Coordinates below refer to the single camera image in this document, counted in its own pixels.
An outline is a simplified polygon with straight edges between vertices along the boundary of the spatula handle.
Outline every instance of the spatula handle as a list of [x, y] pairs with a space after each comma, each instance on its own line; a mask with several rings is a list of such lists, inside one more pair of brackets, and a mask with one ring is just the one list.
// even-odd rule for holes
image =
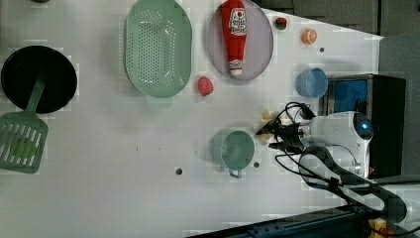
[[38, 73], [37, 80], [34, 85], [34, 89], [32, 90], [32, 93], [31, 93], [31, 98], [29, 99], [28, 106], [25, 109], [25, 111], [35, 112], [37, 110], [38, 103], [40, 102], [41, 96], [43, 95], [48, 77], [49, 75], [48, 75], [47, 67], [43, 65], [40, 72]]

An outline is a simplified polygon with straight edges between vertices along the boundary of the green mug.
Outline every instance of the green mug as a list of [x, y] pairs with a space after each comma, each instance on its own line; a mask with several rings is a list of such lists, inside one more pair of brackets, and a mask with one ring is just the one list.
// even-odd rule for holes
[[241, 170], [253, 160], [255, 150], [250, 134], [235, 128], [221, 130], [211, 142], [213, 159], [228, 168], [231, 177], [236, 179], [242, 177]]

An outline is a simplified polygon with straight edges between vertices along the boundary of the ketchup label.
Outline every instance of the ketchup label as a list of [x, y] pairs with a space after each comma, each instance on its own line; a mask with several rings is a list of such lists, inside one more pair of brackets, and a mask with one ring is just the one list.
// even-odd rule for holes
[[229, 28], [231, 29], [231, 33], [236, 36], [243, 36], [247, 34], [247, 17], [245, 16], [245, 8], [232, 9]]
[[230, 69], [233, 69], [233, 68], [242, 68], [242, 61], [241, 60], [238, 60], [238, 59], [235, 59], [233, 61], [230, 61], [229, 62], [229, 67], [230, 67]]

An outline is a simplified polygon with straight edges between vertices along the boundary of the white table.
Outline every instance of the white table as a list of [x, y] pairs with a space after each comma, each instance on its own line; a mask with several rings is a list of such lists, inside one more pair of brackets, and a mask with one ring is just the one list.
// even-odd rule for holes
[[[205, 47], [221, 2], [179, 1], [193, 28], [192, 74], [172, 107], [155, 109], [124, 72], [124, 23], [135, 0], [2, 1], [1, 62], [15, 49], [45, 45], [69, 56], [79, 76], [73, 101], [43, 116], [50, 133], [38, 174], [1, 171], [2, 238], [184, 237], [344, 204], [280, 168], [276, 151], [261, 143], [261, 166], [231, 178], [212, 163], [209, 141], [224, 127], [257, 127], [265, 109], [291, 100], [316, 109], [317, 100], [294, 88], [303, 69], [377, 72], [380, 37], [264, 10], [271, 21], [285, 16], [289, 27], [273, 29], [268, 69], [238, 85], [214, 67]], [[314, 46], [300, 43], [304, 28], [318, 32]], [[208, 97], [195, 89], [201, 75], [215, 83]], [[2, 113], [16, 110], [0, 98]]]

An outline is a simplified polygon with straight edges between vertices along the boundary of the blue cup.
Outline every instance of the blue cup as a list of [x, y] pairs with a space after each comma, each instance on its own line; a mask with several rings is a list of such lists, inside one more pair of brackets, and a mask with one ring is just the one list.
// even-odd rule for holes
[[328, 78], [321, 68], [305, 70], [297, 77], [296, 87], [304, 97], [320, 98], [327, 92]]

